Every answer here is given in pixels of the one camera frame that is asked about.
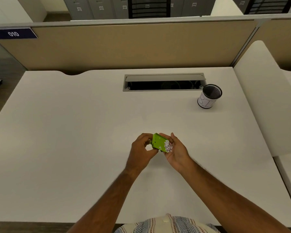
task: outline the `right hand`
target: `right hand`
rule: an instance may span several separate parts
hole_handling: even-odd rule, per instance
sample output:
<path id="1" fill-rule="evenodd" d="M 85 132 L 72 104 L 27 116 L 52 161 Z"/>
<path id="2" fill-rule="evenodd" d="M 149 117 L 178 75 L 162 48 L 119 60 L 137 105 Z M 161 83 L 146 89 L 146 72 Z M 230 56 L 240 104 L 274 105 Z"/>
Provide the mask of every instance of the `right hand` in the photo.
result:
<path id="1" fill-rule="evenodd" d="M 160 133 L 160 135 L 167 138 L 172 144 L 172 150 L 169 153 L 164 152 L 166 159 L 177 172 L 182 174 L 182 172 L 193 161 L 189 156 L 186 147 L 173 133 L 171 133 L 171 136 L 164 133 Z"/>

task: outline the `left hand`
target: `left hand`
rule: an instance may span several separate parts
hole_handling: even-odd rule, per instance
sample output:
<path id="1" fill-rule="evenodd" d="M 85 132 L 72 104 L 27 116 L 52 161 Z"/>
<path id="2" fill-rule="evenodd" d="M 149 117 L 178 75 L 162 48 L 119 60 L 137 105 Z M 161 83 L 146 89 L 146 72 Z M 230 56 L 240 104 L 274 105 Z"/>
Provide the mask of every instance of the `left hand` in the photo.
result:
<path id="1" fill-rule="evenodd" d="M 158 149 L 146 150 L 153 138 L 151 133 L 142 133 L 133 143 L 124 171 L 137 177 L 148 165 L 150 160 L 159 152 Z"/>

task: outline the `beige partition panel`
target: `beige partition panel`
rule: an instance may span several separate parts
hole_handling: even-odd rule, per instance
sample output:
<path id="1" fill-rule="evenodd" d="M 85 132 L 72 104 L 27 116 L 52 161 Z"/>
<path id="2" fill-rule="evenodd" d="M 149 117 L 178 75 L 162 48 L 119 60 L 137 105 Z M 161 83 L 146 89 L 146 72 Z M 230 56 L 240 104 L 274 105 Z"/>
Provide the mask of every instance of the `beige partition panel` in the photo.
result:
<path id="1" fill-rule="evenodd" d="M 251 44 L 262 40 L 281 68 L 291 68 L 291 19 L 272 19 L 255 33 L 237 62 Z"/>
<path id="2" fill-rule="evenodd" d="M 0 40 L 28 70 L 230 66 L 255 20 L 33 27 Z"/>

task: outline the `hand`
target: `hand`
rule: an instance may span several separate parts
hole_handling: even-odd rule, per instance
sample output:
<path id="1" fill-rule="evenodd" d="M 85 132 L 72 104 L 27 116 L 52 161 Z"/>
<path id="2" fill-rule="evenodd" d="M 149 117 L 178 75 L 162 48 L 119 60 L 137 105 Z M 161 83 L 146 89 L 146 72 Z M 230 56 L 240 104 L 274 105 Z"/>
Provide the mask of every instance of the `hand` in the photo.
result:
<path id="1" fill-rule="evenodd" d="M 172 150 L 169 153 L 164 152 L 166 159 L 177 172 L 182 174 L 192 162 L 186 147 L 173 133 L 171 136 L 164 133 L 160 133 L 160 135 L 167 138 L 172 144 Z"/>
<path id="2" fill-rule="evenodd" d="M 148 165 L 150 160 L 159 152 L 158 149 L 147 151 L 145 147 L 150 144 L 153 138 L 151 133 L 142 133 L 133 143 L 126 163 L 125 170 L 134 177 Z"/>

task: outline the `patterned shirt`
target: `patterned shirt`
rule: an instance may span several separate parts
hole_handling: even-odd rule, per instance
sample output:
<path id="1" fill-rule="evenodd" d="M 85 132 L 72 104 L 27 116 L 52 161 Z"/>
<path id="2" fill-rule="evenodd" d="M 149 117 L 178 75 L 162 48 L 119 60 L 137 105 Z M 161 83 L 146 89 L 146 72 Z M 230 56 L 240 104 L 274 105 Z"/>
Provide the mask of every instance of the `patterned shirt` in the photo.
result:
<path id="1" fill-rule="evenodd" d="M 166 214 L 144 222 L 125 224 L 115 233 L 220 233 L 212 224 L 202 224 L 194 219 Z"/>

